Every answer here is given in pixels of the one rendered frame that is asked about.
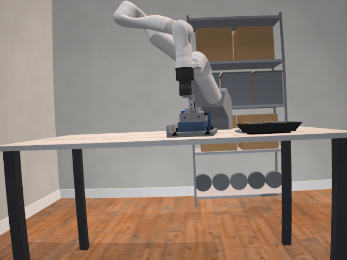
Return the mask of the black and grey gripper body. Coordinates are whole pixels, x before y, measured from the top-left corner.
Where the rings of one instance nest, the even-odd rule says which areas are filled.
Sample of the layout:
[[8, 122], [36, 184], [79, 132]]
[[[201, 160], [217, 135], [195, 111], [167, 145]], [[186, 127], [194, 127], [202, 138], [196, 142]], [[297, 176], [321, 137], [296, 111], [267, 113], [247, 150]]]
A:
[[192, 56], [176, 57], [176, 81], [179, 81], [179, 95], [192, 95], [191, 80], [194, 80], [194, 69], [200, 70], [199, 62], [193, 63]]

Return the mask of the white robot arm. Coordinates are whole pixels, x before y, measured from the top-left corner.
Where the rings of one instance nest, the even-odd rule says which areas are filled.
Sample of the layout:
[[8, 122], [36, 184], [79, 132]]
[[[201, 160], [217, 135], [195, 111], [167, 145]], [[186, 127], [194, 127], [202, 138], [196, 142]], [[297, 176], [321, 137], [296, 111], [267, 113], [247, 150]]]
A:
[[192, 26], [183, 20], [172, 20], [160, 15], [145, 15], [137, 6], [123, 1], [113, 15], [114, 21], [127, 28], [145, 29], [150, 42], [176, 61], [177, 56], [192, 56], [193, 63], [200, 62], [202, 69], [194, 69], [194, 78], [209, 104], [220, 101], [222, 95], [212, 76], [211, 67], [204, 54], [192, 53], [188, 41], [193, 35]]

